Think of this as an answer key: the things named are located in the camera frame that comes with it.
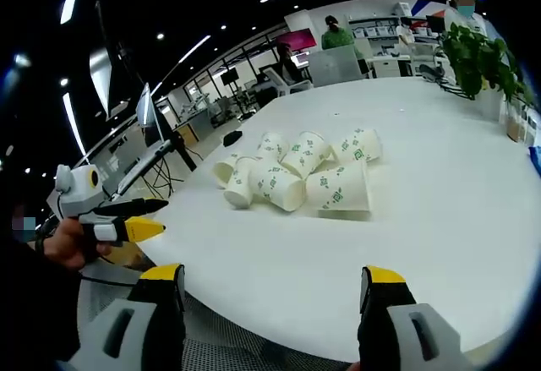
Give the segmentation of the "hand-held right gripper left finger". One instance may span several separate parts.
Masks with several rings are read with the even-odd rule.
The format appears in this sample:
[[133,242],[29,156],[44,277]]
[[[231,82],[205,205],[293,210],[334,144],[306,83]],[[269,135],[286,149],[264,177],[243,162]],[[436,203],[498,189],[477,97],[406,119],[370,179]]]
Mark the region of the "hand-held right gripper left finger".
[[180,370],[184,265],[144,272],[125,299],[113,301],[83,330],[79,350],[59,370]]

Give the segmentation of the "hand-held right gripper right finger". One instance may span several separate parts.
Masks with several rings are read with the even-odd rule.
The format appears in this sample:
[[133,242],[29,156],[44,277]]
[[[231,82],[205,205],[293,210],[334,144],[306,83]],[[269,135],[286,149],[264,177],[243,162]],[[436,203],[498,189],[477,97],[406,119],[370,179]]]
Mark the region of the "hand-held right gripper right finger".
[[417,303],[393,270],[362,268],[358,353],[362,370],[472,370],[460,335],[427,303]]

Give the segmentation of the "person's left hand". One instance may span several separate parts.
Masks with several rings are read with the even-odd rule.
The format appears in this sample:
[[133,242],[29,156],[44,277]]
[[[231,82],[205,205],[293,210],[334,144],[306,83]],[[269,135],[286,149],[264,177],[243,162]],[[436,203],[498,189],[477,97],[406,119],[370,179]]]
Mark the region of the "person's left hand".
[[93,243],[93,240],[85,235],[79,221],[74,218],[62,219],[55,232],[42,242],[43,253],[49,260],[73,271],[85,267],[91,256],[90,247],[94,248],[94,253],[98,256],[109,255],[112,251],[109,243]]

